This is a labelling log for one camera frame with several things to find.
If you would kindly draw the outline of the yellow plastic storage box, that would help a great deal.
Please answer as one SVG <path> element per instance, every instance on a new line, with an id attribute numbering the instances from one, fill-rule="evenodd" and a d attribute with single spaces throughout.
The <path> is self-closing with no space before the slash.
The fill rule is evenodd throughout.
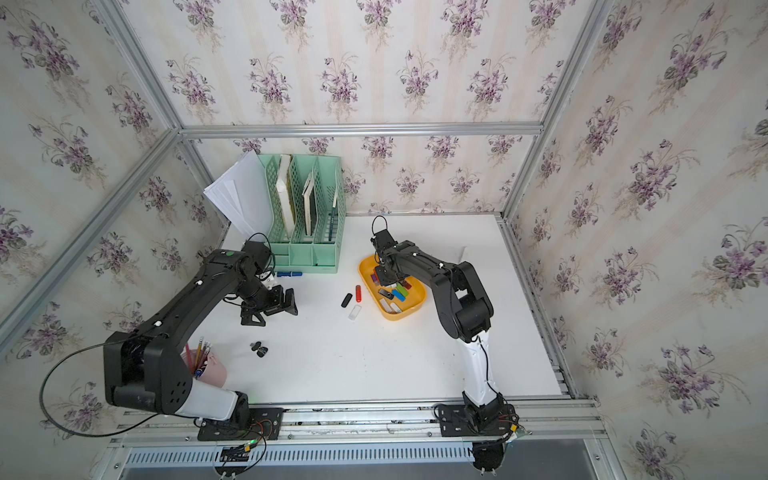
<path id="1" fill-rule="evenodd" d="M 384 288 L 389 291 L 396 290 L 396 285 L 397 284 L 402 285 L 401 284 L 402 281 L 400 283 L 397 283 L 395 285 L 390 285 L 390 286 L 382 286 L 381 284 L 375 285 L 372 281 L 371 275 L 375 274 L 374 268 L 376 266 L 377 266 L 377 262 L 373 256 L 366 257 L 359 263 L 358 273 L 363 282 L 364 289 L 367 291 L 369 296 L 373 299 L 375 306 L 379 309 L 380 313 L 385 319 L 390 321 L 401 320 L 406 316 L 417 312 L 423 306 L 423 304 L 428 298 L 426 287 L 421 282 L 419 282 L 418 280 L 412 277 L 408 277 L 406 279 L 406 281 L 408 281 L 411 284 L 412 288 L 410 290 L 407 290 L 408 296 L 405 297 L 405 302 L 400 302 L 396 298 L 389 300 L 381 296 L 378 293 L 379 289 Z M 379 303 L 379 300 L 382 298 L 386 299 L 389 305 L 391 302 L 394 302 L 402 310 L 402 313 L 394 313 L 393 311 L 391 314 L 385 313 Z"/>

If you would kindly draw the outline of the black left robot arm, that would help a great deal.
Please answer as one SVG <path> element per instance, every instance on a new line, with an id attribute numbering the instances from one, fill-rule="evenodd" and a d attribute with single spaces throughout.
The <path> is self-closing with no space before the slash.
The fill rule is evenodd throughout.
<path id="1" fill-rule="evenodd" d="M 261 433 L 245 393 L 203 382 L 186 355 L 190 338 L 220 303 L 234 302 L 245 327 L 263 327 L 280 313 L 297 315 L 295 293 L 265 281 L 276 258 L 255 233 L 238 250 L 217 249 L 154 316 L 102 343 L 104 397 L 114 407 L 201 419 L 241 436 Z"/>

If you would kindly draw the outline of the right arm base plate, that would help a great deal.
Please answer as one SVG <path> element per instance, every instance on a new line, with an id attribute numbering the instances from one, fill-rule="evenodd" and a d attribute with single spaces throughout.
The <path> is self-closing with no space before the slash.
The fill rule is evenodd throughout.
<path id="1" fill-rule="evenodd" d="M 462 404 L 438 403 L 433 406 L 433 415 L 442 437 L 510 438 L 520 429 L 519 415 L 501 394 L 481 407 L 467 396 Z"/>

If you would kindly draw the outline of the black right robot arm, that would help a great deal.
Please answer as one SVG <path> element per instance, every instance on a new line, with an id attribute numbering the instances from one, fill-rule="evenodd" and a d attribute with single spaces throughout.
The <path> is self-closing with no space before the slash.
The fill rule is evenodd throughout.
<path id="1" fill-rule="evenodd" d="M 495 385 L 489 354 L 494 307 L 475 267 L 467 261 L 441 260 L 409 240 L 397 241 L 387 228 L 373 228 L 371 233 L 380 284 L 413 278 L 428 286 L 442 328 L 462 346 L 467 414 L 482 420 L 499 415 L 505 401 Z"/>

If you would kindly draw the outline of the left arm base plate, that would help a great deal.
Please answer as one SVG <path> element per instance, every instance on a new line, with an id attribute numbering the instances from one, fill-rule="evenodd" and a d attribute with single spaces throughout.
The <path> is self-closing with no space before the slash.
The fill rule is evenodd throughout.
<path id="1" fill-rule="evenodd" d="M 254 407 L 245 394 L 238 392 L 238 400 L 227 420 L 203 419 L 196 439 L 202 442 L 235 440 L 276 440 L 279 436 L 285 410 L 279 407 Z"/>

